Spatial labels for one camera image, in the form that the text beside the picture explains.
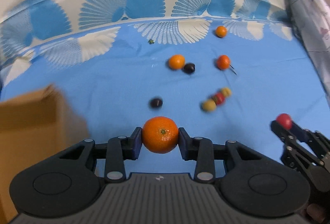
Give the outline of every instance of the silver screw head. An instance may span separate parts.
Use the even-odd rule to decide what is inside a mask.
[[[112,180],[121,179],[124,175],[119,171],[112,171],[107,173],[107,178]]]
[[[213,175],[209,172],[200,172],[197,174],[197,178],[203,181],[208,181],[213,178]]]

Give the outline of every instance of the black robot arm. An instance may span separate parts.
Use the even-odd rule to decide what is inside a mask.
[[[319,131],[302,129],[295,122],[286,130],[273,121],[271,130],[284,143],[281,161],[310,183],[311,195],[305,216],[316,223],[330,223],[330,141]]]
[[[86,139],[22,171],[9,188],[19,212],[12,223],[307,223],[308,181],[239,142],[213,144],[179,128],[182,158],[196,161],[193,178],[127,177],[124,160],[136,160],[141,146],[137,127],[105,144]],[[97,159],[106,160],[104,177],[94,173]],[[215,160],[223,160],[224,177],[216,178]]]

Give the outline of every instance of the toy skewer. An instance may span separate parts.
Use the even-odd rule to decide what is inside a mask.
[[[237,73],[236,73],[234,67],[233,67],[232,65],[229,65],[229,66],[231,67],[231,70],[233,71],[233,73],[235,73],[235,75],[237,75]]]

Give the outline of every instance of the red toy fruit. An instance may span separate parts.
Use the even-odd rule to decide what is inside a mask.
[[[221,105],[226,100],[225,96],[221,92],[217,92],[215,95],[213,95],[212,99],[217,105]]]
[[[292,119],[289,114],[280,114],[279,116],[277,116],[276,121],[286,130],[290,130],[292,127]]]
[[[217,67],[221,70],[226,70],[230,67],[230,58],[226,55],[222,55],[217,60]]]

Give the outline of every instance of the blue fan pattern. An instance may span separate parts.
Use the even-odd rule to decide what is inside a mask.
[[[65,12],[53,0],[25,0],[0,25],[1,64],[13,60],[34,37],[45,40],[71,31]]]
[[[272,21],[279,21],[284,24],[290,24],[290,19],[288,17],[288,14],[285,10],[279,10],[274,13],[272,13],[269,17]]]
[[[177,21],[138,23],[134,25],[142,36],[157,41],[158,43],[182,44],[187,40],[179,32]]]
[[[178,0],[172,10],[172,16],[200,16],[205,11],[212,16],[230,17],[235,0]]]
[[[243,6],[236,12],[236,16],[243,19],[266,20],[270,6],[268,0],[244,0]]]
[[[79,14],[79,28],[88,29],[119,20],[165,16],[164,0],[86,0]]]

